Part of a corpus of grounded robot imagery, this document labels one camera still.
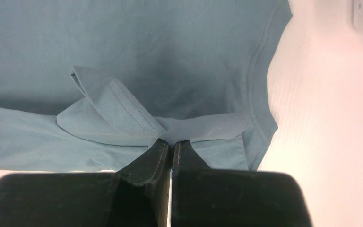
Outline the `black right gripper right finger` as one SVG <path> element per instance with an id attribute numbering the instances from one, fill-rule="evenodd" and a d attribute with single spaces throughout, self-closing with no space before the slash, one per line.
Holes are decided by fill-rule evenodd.
<path id="1" fill-rule="evenodd" d="M 191 143 L 173 152 L 173 227 L 310 227 L 302 190 L 288 174 L 211 168 Z"/>

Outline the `blue-grey t-shirt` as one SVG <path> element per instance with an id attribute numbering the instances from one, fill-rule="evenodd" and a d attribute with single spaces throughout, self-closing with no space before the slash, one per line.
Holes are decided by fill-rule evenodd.
<path id="1" fill-rule="evenodd" d="M 286 0 L 0 0 L 0 170 L 119 170 L 157 139 L 255 170 Z"/>

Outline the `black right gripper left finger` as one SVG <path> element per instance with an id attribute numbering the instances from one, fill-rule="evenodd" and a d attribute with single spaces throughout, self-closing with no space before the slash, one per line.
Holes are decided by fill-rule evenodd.
<path id="1" fill-rule="evenodd" d="M 170 146 L 157 140 L 115 173 L 0 178 L 0 227 L 165 227 Z"/>

